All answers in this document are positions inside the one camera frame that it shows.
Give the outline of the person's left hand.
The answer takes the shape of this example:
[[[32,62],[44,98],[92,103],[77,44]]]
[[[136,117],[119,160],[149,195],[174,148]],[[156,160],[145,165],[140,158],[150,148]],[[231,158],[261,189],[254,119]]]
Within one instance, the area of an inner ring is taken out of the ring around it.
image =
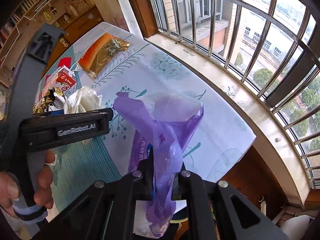
[[[35,191],[34,201],[40,206],[51,209],[54,204],[52,197],[51,184],[53,182],[53,173],[47,164],[55,161],[55,154],[48,150],[45,164],[39,173],[37,183],[39,188]],[[18,218],[12,207],[12,200],[19,195],[19,189],[16,181],[6,172],[1,172],[1,207],[12,217]]]

